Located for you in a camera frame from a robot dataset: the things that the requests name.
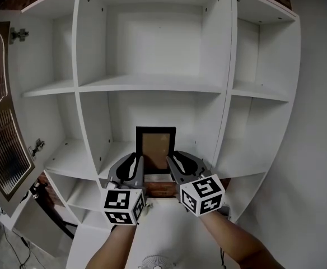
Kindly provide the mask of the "grey side cabinet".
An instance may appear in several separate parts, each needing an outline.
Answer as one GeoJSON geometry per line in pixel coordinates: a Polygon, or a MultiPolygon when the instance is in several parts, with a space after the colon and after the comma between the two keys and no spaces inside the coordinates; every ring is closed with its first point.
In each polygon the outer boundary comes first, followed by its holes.
{"type": "Polygon", "coordinates": [[[32,197],[21,205],[23,208],[13,226],[14,230],[50,256],[67,257],[72,239],[51,220],[32,197]]]}

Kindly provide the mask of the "cabinet door with reeded glass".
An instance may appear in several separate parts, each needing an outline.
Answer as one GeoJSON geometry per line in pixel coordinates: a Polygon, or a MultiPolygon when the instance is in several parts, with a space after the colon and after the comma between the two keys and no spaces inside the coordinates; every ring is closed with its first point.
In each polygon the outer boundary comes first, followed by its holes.
{"type": "Polygon", "coordinates": [[[13,41],[18,11],[0,11],[0,208],[13,216],[29,190],[35,163],[25,143],[25,117],[16,77],[13,41]]]}

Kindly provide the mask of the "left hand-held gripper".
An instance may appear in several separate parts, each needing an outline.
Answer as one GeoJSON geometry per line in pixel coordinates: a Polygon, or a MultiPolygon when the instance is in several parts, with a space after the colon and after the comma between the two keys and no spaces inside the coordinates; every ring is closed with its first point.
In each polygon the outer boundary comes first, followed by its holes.
{"type": "Polygon", "coordinates": [[[135,152],[125,155],[110,168],[108,180],[101,180],[101,211],[110,225],[137,225],[146,205],[144,157],[137,162],[136,157],[135,152]],[[135,163],[135,178],[129,180],[135,163]]]}

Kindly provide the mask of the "white shelving unit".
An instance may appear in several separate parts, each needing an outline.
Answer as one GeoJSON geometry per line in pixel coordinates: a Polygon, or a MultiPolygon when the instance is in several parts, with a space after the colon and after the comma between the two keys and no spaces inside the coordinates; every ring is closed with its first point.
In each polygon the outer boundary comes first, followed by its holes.
{"type": "Polygon", "coordinates": [[[26,144],[75,222],[103,228],[100,183],[137,127],[228,179],[239,219],[281,145],[295,99],[297,14],[272,0],[40,0],[11,18],[26,144]]]}

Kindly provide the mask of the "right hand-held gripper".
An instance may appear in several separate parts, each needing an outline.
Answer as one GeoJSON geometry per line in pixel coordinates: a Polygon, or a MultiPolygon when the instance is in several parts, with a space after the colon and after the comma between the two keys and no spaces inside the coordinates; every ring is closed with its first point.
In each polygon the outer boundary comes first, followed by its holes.
{"type": "Polygon", "coordinates": [[[212,174],[202,159],[174,151],[166,160],[178,186],[179,202],[187,211],[200,217],[222,207],[225,189],[218,175],[212,174]]]}

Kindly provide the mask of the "black clamp stand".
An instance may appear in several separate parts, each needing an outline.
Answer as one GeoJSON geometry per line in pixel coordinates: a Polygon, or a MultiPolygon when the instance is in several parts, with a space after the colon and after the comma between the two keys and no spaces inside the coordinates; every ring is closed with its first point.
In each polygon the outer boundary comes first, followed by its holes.
{"type": "Polygon", "coordinates": [[[30,187],[29,191],[23,196],[20,202],[23,202],[28,198],[29,194],[32,195],[33,199],[48,200],[49,193],[46,190],[48,186],[48,180],[44,173],[42,173],[37,180],[30,187]]]}

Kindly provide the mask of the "metal cabinet door hinge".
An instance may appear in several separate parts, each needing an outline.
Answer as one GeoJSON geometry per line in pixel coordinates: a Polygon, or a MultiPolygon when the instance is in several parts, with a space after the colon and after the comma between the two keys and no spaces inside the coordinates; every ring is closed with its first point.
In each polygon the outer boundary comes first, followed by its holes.
{"type": "Polygon", "coordinates": [[[20,29],[16,31],[14,27],[10,28],[9,34],[9,44],[13,44],[15,40],[19,40],[20,42],[25,41],[26,37],[29,36],[29,32],[25,29],[20,29]]]}
{"type": "Polygon", "coordinates": [[[35,146],[29,146],[28,150],[33,160],[36,159],[37,153],[40,152],[45,146],[45,141],[38,138],[35,141],[35,146]]]}

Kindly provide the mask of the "black picture frame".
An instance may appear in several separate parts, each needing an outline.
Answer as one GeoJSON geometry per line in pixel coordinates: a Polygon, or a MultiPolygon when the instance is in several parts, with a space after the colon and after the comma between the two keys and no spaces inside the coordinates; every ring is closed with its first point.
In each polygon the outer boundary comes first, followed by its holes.
{"type": "Polygon", "coordinates": [[[176,127],[136,126],[136,153],[143,156],[143,172],[169,174],[167,157],[175,148],[176,127]]]}

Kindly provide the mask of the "person's right forearm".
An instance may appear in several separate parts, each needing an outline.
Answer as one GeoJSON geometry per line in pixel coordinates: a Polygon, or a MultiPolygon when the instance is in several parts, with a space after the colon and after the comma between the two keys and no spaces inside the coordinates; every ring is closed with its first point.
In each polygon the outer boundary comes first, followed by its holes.
{"type": "Polygon", "coordinates": [[[241,269],[285,269],[258,238],[218,211],[199,218],[217,244],[241,269]]]}

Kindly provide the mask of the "person's left forearm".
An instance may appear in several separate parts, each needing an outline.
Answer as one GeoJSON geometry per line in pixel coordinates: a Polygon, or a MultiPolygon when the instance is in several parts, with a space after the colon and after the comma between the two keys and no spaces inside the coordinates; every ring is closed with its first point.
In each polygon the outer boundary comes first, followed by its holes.
{"type": "Polygon", "coordinates": [[[85,269],[125,269],[136,229],[136,225],[117,225],[85,269]]]}

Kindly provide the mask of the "white desk with drawers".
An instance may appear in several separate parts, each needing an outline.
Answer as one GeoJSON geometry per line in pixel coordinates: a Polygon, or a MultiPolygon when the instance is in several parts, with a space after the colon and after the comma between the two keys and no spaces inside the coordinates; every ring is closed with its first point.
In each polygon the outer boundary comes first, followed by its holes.
{"type": "MultiPolygon", "coordinates": [[[[149,256],[163,256],[174,269],[239,269],[220,248],[202,222],[176,199],[153,199],[139,219],[125,269],[141,269],[149,256]]],[[[110,235],[109,228],[80,225],[74,235],[66,269],[85,269],[110,235]]]]}

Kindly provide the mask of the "small white desk fan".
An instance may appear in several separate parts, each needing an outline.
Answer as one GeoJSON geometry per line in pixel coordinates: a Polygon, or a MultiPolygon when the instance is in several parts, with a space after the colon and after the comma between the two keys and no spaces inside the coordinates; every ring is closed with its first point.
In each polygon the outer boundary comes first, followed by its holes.
{"type": "Polygon", "coordinates": [[[146,257],[141,264],[141,269],[172,269],[173,265],[167,257],[152,255],[146,257]]]}

